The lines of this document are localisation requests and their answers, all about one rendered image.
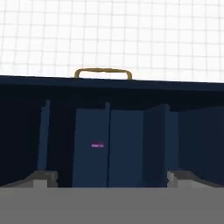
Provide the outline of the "navy drawer front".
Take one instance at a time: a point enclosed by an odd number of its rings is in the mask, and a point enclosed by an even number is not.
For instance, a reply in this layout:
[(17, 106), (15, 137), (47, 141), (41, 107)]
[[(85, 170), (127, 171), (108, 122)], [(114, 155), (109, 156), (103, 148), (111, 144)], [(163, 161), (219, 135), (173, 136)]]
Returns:
[(0, 94), (28, 98), (151, 99), (222, 104), (223, 83), (0, 76)]

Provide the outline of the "blue cereal box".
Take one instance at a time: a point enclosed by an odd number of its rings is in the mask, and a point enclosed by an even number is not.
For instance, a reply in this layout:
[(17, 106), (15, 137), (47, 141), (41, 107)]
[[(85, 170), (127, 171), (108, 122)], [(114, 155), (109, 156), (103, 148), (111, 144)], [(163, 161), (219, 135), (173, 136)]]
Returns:
[(76, 110), (74, 187), (140, 187), (143, 113), (138, 110)]

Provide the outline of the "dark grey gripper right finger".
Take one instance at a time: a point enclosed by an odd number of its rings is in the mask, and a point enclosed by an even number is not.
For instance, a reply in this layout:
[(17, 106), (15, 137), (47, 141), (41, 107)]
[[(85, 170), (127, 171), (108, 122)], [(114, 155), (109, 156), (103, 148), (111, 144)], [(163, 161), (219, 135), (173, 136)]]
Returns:
[(201, 179), (191, 171), (168, 171), (168, 188), (223, 188), (213, 182)]

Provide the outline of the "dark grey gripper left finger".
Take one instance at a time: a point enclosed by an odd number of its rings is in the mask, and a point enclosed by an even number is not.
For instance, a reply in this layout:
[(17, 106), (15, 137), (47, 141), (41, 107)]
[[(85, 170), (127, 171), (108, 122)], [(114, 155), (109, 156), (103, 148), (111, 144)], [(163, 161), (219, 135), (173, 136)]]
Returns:
[(57, 180), (57, 171), (35, 171), (24, 179), (2, 185), (2, 188), (56, 188)]

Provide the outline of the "navy base cabinet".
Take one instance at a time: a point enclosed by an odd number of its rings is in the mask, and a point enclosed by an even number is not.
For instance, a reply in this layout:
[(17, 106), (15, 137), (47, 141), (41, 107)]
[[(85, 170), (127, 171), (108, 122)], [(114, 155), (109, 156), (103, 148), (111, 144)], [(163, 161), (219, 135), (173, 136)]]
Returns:
[[(138, 110), (158, 105), (116, 99), (50, 100), (45, 171), (58, 172), (60, 187), (73, 186), (74, 133), (77, 109)], [(9, 100), (0, 105), (0, 186), (38, 171), (41, 108), (46, 100)], [(224, 108), (177, 108), (166, 115), (165, 173), (190, 171), (201, 179), (224, 184)]]

